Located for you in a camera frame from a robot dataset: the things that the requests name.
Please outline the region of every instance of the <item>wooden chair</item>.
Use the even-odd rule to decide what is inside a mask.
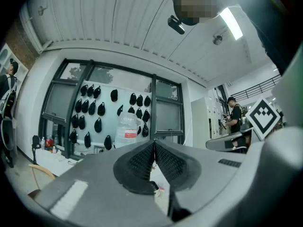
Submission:
[[[38,185],[38,181],[37,181],[37,178],[36,178],[36,175],[35,175],[35,172],[34,172],[34,169],[37,169],[43,173],[45,173],[46,175],[48,175],[51,180],[54,180],[55,179],[55,176],[49,171],[47,170],[46,168],[42,167],[42,166],[38,166],[38,165],[32,165],[32,164],[29,164],[28,165],[30,167],[30,170],[32,172],[32,175],[33,175],[33,178],[35,180],[35,183],[37,185],[37,188],[36,190],[32,191],[31,193],[28,194],[29,197],[31,197],[32,199],[35,199],[35,197],[37,196],[37,194],[41,191],[40,190],[40,187]]]

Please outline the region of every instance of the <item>water jug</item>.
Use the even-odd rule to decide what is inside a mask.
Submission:
[[[122,112],[116,131],[115,147],[119,148],[137,142],[137,131],[141,124],[142,120],[138,119],[135,114]]]

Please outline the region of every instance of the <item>metal railing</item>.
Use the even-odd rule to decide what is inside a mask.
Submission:
[[[243,90],[239,93],[235,93],[232,95],[232,97],[234,97],[237,101],[240,101],[240,100],[264,93],[268,90],[273,89],[274,86],[279,82],[280,79],[281,79],[281,75],[275,76],[271,79],[268,79],[267,81],[264,81],[260,84],[257,84],[246,90]]]

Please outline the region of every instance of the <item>ceiling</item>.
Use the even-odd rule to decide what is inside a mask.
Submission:
[[[41,16],[40,6],[46,8]],[[181,67],[208,86],[240,78],[269,62],[240,8],[230,8],[243,32],[235,41],[220,16],[184,25],[185,34],[179,35],[167,25],[174,15],[172,0],[29,0],[27,7],[42,44],[84,40],[133,47]],[[222,43],[214,45],[213,35],[222,32]]]

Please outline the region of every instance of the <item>ceiling light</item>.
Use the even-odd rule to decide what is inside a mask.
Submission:
[[[242,31],[229,8],[224,9],[220,15],[231,30],[235,40],[241,38],[243,36]]]

